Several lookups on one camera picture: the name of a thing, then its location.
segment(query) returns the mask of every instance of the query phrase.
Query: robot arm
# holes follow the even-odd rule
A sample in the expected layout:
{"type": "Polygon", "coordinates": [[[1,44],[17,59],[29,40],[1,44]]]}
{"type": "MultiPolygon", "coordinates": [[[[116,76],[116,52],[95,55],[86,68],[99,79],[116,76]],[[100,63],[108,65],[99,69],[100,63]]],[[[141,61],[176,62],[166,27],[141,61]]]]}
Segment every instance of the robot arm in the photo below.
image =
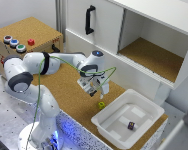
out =
{"type": "Polygon", "coordinates": [[[109,85],[107,76],[104,72],[104,55],[100,51],[93,51],[91,55],[86,58],[83,53],[28,53],[21,60],[18,56],[8,56],[4,60],[4,70],[7,77],[7,83],[5,86],[6,91],[9,94],[14,94],[19,99],[27,98],[28,102],[31,102],[31,95],[37,93],[36,88],[31,85],[33,80],[33,74],[38,74],[40,69],[40,63],[45,58],[45,61],[41,66],[41,74],[54,74],[58,71],[60,64],[68,62],[75,66],[81,78],[77,81],[78,84],[84,89],[85,92],[91,96],[94,95],[96,90],[101,90],[101,94],[107,94],[109,92],[109,85]],[[85,72],[101,72],[96,74],[89,74],[85,72]]]}

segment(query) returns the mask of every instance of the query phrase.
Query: white panel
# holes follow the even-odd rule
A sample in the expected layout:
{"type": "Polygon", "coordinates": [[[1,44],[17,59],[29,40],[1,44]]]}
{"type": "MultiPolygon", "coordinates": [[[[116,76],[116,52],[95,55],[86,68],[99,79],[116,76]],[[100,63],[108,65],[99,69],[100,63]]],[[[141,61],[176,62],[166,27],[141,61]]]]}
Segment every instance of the white panel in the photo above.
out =
{"type": "Polygon", "coordinates": [[[116,54],[123,8],[106,0],[68,0],[67,4],[67,29],[116,54]],[[90,5],[96,8],[91,12],[91,28],[94,32],[86,35],[86,10],[90,8],[90,5]]]}
{"type": "Polygon", "coordinates": [[[183,58],[188,50],[188,35],[147,18],[141,37],[183,58]]]}
{"type": "Polygon", "coordinates": [[[88,56],[93,50],[101,50],[106,56],[106,68],[113,66],[117,68],[116,72],[111,77],[113,82],[125,89],[135,89],[147,98],[154,99],[159,88],[159,81],[130,66],[127,62],[121,60],[119,56],[94,46],[69,30],[66,30],[66,36],[67,52],[80,51],[88,56]]]}
{"type": "Polygon", "coordinates": [[[119,50],[125,48],[141,36],[144,20],[145,17],[130,10],[125,10],[119,50]]]}
{"type": "Polygon", "coordinates": [[[188,35],[188,4],[180,0],[109,0],[188,35]]]}
{"type": "Polygon", "coordinates": [[[188,52],[186,54],[182,67],[177,76],[176,82],[174,84],[175,88],[177,88],[187,77],[188,77],[188,52]]]}
{"type": "Polygon", "coordinates": [[[55,1],[0,0],[0,28],[31,16],[56,29],[55,1]]]}

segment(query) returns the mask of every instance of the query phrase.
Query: cubby compartment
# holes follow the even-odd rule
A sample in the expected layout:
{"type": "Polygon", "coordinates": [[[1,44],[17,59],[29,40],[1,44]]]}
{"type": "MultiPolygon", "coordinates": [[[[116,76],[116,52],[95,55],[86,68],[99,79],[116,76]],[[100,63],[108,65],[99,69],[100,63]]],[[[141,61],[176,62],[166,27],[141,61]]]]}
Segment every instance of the cubby compartment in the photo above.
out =
{"type": "Polygon", "coordinates": [[[175,88],[188,75],[188,60],[186,70],[182,69],[187,52],[188,34],[125,9],[118,50],[121,58],[175,88]],[[187,73],[179,75],[180,70],[187,73]]]}

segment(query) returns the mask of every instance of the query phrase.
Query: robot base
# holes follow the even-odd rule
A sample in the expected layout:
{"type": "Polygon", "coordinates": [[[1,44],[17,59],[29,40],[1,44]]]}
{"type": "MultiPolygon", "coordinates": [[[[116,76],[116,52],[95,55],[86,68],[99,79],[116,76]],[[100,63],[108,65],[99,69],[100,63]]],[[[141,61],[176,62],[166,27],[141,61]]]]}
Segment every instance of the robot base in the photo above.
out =
{"type": "MultiPolygon", "coordinates": [[[[29,137],[29,133],[31,131],[32,125],[33,123],[29,124],[20,132],[19,137],[18,137],[18,150],[26,150],[27,139],[29,137]]],[[[37,127],[37,125],[38,125],[38,122],[35,122],[33,130],[37,127]]],[[[59,149],[62,148],[63,142],[64,142],[63,137],[59,137],[59,142],[58,142],[59,147],[60,147],[59,149]]],[[[36,149],[32,146],[30,142],[28,142],[27,150],[43,150],[43,149],[42,148],[36,149]]]]}

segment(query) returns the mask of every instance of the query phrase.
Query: red cap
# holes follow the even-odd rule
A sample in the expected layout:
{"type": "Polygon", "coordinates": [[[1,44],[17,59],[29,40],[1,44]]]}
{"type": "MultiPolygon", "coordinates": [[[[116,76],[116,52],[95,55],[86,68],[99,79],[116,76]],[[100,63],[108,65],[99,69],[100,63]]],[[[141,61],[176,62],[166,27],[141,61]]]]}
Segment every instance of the red cap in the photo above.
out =
{"type": "Polygon", "coordinates": [[[34,39],[29,39],[28,40],[28,45],[32,46],[34,44],[35,44],[34,39]]]}

